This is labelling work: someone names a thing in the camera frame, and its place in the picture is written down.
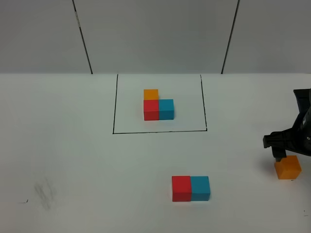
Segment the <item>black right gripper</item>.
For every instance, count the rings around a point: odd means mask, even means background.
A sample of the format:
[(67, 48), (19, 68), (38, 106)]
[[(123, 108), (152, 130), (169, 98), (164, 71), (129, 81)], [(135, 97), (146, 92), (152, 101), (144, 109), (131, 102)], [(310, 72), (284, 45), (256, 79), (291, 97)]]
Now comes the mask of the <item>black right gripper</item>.
[(264, 148), (272, 148), (276, 162), (286, 157), (286, 151), (298, 154), (311, 155), (311, 116), (299, 114), (289, 129), (272, 132), (263, 137)]

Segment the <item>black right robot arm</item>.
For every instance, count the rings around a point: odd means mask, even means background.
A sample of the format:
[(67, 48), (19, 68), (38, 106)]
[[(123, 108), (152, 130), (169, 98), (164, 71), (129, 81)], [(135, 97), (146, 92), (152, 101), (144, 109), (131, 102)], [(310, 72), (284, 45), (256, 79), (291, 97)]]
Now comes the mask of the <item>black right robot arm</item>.
[(277, 162), (287, 157), (287, 150), (306, 156), (311, 155), (311, 90), (296, 89), (294, 94), (299, 114), (293, 126), (263, 137), (264, 147), (272, 148), (273, 157)]

